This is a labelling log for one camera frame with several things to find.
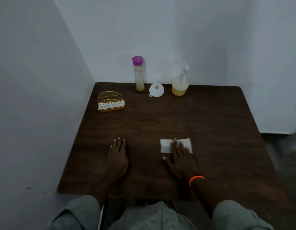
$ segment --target green shirt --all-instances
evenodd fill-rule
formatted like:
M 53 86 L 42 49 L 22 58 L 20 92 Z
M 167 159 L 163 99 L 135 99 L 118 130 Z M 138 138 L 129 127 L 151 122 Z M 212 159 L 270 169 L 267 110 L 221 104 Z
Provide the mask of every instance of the green shirt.
M 47 229 L 97 230 L 100 218 L 98 201 L 84 195 L 67 203 L 49 223 Z M 213 212 L 212 224 L 217 230 L 274 230 L 254 211 L 232 200 L 222 201 Z M 109 230 L 115 229 L 197 229 L 186 217 L 177 214 L 162 201 L 142 208 L 127 208 Z

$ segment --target white wall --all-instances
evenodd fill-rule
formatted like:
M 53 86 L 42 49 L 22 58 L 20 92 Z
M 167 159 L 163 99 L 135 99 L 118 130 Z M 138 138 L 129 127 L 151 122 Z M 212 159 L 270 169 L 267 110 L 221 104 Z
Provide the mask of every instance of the white wall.
M 55 0 L 96 81 L 241 86 L 262 132 L 296 130 L 296 0 Z
M 55 191 L 93 85 L 53 0 L 0 0 L 0 229 L 44 229 L 71 198 Z

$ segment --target wooden table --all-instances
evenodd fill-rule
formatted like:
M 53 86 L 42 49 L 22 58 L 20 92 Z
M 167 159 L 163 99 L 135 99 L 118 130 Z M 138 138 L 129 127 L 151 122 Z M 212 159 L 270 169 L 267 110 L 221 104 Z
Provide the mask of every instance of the wooden table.
M 241 88 L 190 85 L 174 96 L 149 97 L 150 84 L 96 83 L 79 127 L 59 193 L 85 194 L 105 171 L 110 145 L 125 138 L 130 161 L 126 175 L 110 197 L 196 200 L 187 185 L 168 172 L 160 139 L 190 138 L 206 179 L 242 205 L 252 202 L 288 204 Z M 123 95 L 126 108 L 101 113 L 97 97 L 104 91 Z

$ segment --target bottle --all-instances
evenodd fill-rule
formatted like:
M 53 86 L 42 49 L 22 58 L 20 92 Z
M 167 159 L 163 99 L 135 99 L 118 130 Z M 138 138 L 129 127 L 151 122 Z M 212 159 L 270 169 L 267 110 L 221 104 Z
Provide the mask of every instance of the bottle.
M 189 71 L 189 67 L 186 63 L 183 64 L 184 68 L 179 77 L 173 80 L 171 92 L 176 96 L 182 96 L 185 94 L 188 88 L 188 81 L 186 80 L 186 74 Z
M 144 74 L 143 74 L 143 58 L 141 56 L 135 56 L 132 58 L 133 69 L 135 75 L 135 85 L 137 91 L 144 91 Z

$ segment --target hand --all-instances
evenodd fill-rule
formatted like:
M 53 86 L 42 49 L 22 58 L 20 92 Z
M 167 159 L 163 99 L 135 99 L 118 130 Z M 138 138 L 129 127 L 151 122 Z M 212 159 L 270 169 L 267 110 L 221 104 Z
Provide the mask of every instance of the hand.
M 126 140 L 123 139 L 123 143 L 121 144 L 121 140 L 118 137 L 117 140 L 114 140 L 114 143 L 111 145 L 108 152 L 106 174 L 117 181 L 126 173 L 128 165 L 129 161 L 126 155 Z
M 162 160 L 177 178 L 189 181 L 193 176 L 200 175 L 191 153 L 188 148 L 184 148 L 181 141 L 178 144 L 177 139 L 174 139 L 170 145 L 170 150 L 173 157 L 173 164 L 165 156 L 162 157 Z

